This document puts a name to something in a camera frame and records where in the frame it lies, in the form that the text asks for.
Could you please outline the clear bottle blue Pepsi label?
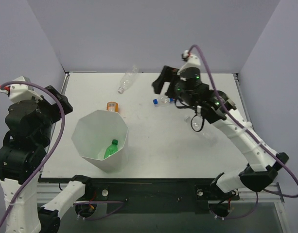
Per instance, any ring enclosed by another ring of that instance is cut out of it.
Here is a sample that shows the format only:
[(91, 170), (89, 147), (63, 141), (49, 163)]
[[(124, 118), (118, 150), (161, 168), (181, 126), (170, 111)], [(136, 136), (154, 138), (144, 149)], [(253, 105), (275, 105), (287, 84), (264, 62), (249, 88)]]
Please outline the clear bottle blue Pepsi label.
[(170, 103), (173, 103), (175, 100), (168, 96), (160, 96), (157, 99), (153, 99), (153, 104), (157, 106), (166, 106)]

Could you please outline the clear crushed bottle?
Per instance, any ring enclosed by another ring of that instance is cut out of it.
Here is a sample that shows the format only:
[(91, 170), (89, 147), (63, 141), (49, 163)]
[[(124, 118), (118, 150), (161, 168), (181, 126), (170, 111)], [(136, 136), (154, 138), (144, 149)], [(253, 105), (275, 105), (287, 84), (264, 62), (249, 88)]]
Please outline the clear crushed bottle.
[(135, 80), (137, 79), (139, 69), (136, 65), (133, 65), (131, 69), (129, 69), (121, 78), (118, 88), (118, 93), (123, 94), (126, 90), (128, 90)]

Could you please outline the white octagonal bin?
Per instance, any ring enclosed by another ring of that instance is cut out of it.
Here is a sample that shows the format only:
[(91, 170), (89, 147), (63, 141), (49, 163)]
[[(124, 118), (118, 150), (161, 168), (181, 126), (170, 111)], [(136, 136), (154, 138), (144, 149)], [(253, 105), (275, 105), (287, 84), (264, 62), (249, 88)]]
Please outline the white octagonal bin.
[[(79, 155), (106, 173), (119, 172), (128, 163), (128, 126), (119, 113), (96, 110), (78, 120), (72, 142)], [(113, 139), (118, 140), (118, 151), (104, 159)]]

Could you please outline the orange juice bottle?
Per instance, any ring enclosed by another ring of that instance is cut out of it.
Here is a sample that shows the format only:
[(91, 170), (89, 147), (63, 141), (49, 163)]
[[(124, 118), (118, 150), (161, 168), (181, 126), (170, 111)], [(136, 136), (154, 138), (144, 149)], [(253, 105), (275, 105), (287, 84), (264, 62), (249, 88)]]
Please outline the orange juice bottle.
[(114, 102), (114, 101), (110, 101), (107, 103), (106, 105), (106, 110), (107, 111), (111, 111), (111, 112), (116, 112), (118, 113), (119, 112), (119, 105), (117, 102)]

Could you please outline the green plastic bottle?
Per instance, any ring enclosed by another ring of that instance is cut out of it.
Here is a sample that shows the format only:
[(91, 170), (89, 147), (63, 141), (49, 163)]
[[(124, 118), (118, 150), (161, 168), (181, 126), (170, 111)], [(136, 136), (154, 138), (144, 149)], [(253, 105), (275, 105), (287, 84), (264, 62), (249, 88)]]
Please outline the green plastic bottle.
[(104, 159), (107, 159), (111, 155), (115, 154), (118, 151), (118, 140), (113, 139), (111, 142), (111, 145), (107, 147), (105, 154), (104, 154)]

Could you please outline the clear bottle white cap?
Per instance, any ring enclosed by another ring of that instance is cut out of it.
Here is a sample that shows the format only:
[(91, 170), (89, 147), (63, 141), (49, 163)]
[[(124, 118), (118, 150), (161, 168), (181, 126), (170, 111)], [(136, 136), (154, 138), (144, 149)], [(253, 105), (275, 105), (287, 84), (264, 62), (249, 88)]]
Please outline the clear bottle white cap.
[(206, 128), (205, 120), (200, 116), (185, 116), (184, 121), (188, 124), (191, 130), (198, 134), (201, 139), (205, 140), (209, 145), (217, 142), (216, 136), (212, 131)]

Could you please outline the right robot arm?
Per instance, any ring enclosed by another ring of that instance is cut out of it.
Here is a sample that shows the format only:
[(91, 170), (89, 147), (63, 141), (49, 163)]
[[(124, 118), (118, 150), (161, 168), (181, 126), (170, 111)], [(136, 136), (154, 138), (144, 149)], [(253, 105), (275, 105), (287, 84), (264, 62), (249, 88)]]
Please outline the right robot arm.
[(276, 178), (278, 171), (287, 163), (286, 153), (278, 153), (265, 144), (253, 131), (234, 102), (223, 91), (214, 91), (201, 81), (200, 70), (196, 67), (179, 71), (164, 66), (159, 77), (152, 83), (156, 94), (161, 93), (164, 84), (170, 85), (166, 96), (180, 101), (181, 108), (199, 113), (219, 129), (246, 158), (245, 169), (220, 173), (211, 183), (211, 195), (217, 199), (239, 188), (260, 192)]

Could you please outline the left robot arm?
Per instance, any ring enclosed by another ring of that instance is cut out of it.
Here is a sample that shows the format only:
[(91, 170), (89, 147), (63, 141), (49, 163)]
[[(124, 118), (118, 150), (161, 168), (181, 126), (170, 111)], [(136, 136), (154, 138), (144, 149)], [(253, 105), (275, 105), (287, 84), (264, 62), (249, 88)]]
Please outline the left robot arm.
[(67, 97), (54, 87), (47, 86), (45, 91), (54, 104), (27, 85), (17, 83), (3, 89), (12, 101), (5, 118), (9, 130), (0, 149), (0, 184), (6, 207), (2, 222), (8, 233), (55, 233), (78, 199), (93, 196), (91, 178), (76, 175), (53, 200), (37, 205), (39, 172), (48, 159), (45, 149), (52, 126), (73, 110)]

